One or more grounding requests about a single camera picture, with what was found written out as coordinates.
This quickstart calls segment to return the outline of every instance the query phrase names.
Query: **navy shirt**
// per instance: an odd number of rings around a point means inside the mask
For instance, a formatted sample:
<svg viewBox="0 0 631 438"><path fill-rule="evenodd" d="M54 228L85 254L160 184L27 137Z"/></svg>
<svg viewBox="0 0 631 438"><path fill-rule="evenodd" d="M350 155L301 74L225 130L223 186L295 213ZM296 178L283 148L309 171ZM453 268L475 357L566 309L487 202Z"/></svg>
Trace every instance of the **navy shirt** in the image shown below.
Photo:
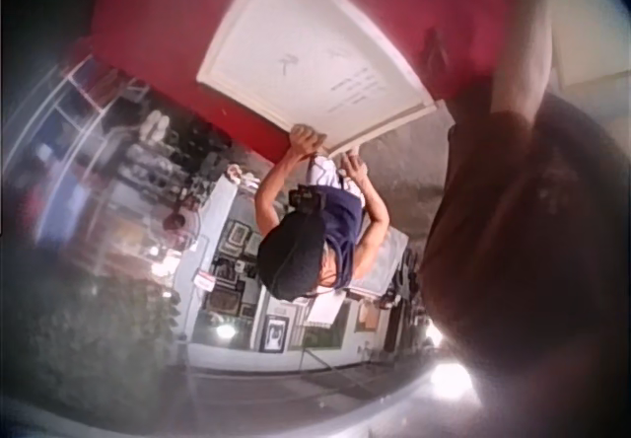
<svg viewBox="0 0 631 438"><path fill-rule="evenodd" d="M333 288L347 286L353 277L353 254L362 229L362 200L353 193L333 186L317 186L326 196L320 213L326 243L337 257L337 278Z"/></svg>

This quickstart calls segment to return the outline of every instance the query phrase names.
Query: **man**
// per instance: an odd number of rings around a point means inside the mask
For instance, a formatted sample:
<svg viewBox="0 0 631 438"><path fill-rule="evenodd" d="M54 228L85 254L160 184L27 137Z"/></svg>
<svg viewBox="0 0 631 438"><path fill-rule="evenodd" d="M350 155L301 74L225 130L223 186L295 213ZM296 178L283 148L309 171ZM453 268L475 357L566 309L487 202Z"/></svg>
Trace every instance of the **man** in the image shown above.
<svg viewBox="0 0 631 438"><path fill-rule="evenodd" d="M323 135L296 125L289 140L289 150L258 188L254 206L264 237L258 250L259 277L274 297L293 301L318 287L320 292L339 289L364 276L386 238L389 217L357 151L342 156L342 177L333 161L317 154ZM311 213L298 209L280 221L274 200L307 158L308 185L322 196L323 206ZM359 240L364 201L371 223Z"/></svg>
<svg viewBox="0 0 631 438"><path fill-rule="evenodd" d="M476 424L505 425L469 436L610 436L628 406L629 161L544 98L548 0L511 24L490 113L455 117L424 302L489 413Z"/></svg>

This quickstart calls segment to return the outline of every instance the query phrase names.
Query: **red ceiling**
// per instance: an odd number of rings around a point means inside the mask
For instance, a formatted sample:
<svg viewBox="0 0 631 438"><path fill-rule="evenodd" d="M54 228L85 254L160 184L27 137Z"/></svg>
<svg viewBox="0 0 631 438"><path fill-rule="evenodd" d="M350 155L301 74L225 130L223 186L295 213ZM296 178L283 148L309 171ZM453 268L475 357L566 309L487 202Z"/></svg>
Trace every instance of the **red ceiling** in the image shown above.
<svg viewBox="0 0 631 438"><path fill-rule="evenodd" d="M390 37L436 99L492 72L510 0L352 0ZM231 0L97 0L94 52L195 111L269 160L287 137L239 104L204 88L195 75ZM447 66L424 66L429 31Z"/></svg>

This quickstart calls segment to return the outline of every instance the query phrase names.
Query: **artwork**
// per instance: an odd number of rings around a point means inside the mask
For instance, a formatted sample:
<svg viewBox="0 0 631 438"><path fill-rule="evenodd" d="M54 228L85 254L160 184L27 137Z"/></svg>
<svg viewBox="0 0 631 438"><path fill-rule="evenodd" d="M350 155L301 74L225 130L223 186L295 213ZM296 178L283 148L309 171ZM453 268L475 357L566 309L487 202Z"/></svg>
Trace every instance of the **artwork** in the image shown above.
<svg viewBox="0 0 631 438"><path fill-rule="evenodd" d="M243 260L237 260L235 262L235 272L244 273L244 271L245 271L245 262Z"/></svg>
<svg viewBox="0 0 631 438"><path fill-rule="evenodd" d="M256 275L258 275L256 264L247 262L244 268L244 276L247 278L256 278Z"/></svg>
<svg viewBox="0 0 631 438"><path fill-rule="evenodd" d="M260 234L252 233L249 239L247 240L244 253L247 256L256 257L256 255L258 254L258 247L260 246L260 242L262 240L263 240L263 237Z"/></svg>
<svg viewBox="0 0 631 438"><path fill-rule="evenodd" d="M239 44L257 40L257 51ZM286 131L308 120L333 155L434 110L396 45L348 0L233 0L197 81Z"/></svg>
<svg viewBox="0 0 631 438"><path fill-rule="evenodd" d="M344 302L330 328L306 327L303 335L303 347L341 349L349 310L350 303Z"/></svg>
<svg viewBox="0 0 631 438"><path fill-rule="evenodd" d="M215 267L213 270L215 277L225 280L226 282L234 285L237 281L237 273L235 272L235 262L229 258L219 257L215 260Z"/></svg>
<svg viewBox="0 0 631 438"><path fill-rule="evenodd" d="M381 310L372 302L361 302L357 312L355 331L376 331Z"/></svg>
<svg viewBox="0 0 631 438"><path fill-rule="evenodd" d="M239 221L235 221L228 235L228 244L242 248L248 234L249 227Z"/></svg>
<svg viewBox="0 0 631 438"><path fill-rule="evenodd" d="M260 352L282 353L289 328L289 318L267 315L260 339Z"/></svg>
<svg viewBox="0 0 631 438"><path fill-rule="evenodd" d="M215 286L209 294L208 310L223 315L237 315L241 305L241 292Z"/></svg>
<svg viewBox="0 0 631 438"><path fill-rule="evenodd" d="M244 318L254 318L254 316L256 316L256 305L243 303L241 305L241 316Z"/></svg>
<svg viewBox="0 0 631 438"><path fill-rule="evenodd" d="M238 246L233 246L232 244L228 244L228 243L223 243L219 247L219 252L221 254L224 254L230 257L239 257L243 250L244 250L243 248L240 248Z"/></svg>

